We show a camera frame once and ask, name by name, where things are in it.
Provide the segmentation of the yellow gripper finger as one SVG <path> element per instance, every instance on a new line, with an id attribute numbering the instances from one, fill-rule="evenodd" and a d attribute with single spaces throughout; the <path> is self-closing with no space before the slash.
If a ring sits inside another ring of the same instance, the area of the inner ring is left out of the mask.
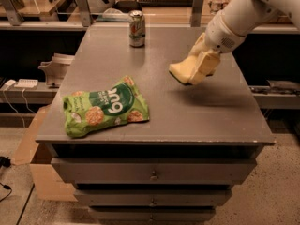
<path id="1" fill-rule="evenodd" d="M 194 56 L 195 65 L 192 67 L 188 80 L 191 84 L 198 84 L 208 75 L 213 73 L 220 63 L 220 54 L 214 51 L 200 52 Z"/>
<path id="2" fill-rule="evenodd" d="M 202 33 L 191 48 L 187 57 L 204 58 L 209 48 L 205 44 L 205 33 Z"/>

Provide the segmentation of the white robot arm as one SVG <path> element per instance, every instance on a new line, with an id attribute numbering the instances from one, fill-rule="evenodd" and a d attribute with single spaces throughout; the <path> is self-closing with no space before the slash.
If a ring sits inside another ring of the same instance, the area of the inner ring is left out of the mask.
<path id="1" fill-rule="evenodd" d="M 232 52 L 254 28 L 279 12 L 300 28 L 300 0 L 232 0 L 209 22 L 189 52 L 194 60 L 187 83 L 200 83 L 216 69 L 222 53 Z"/>

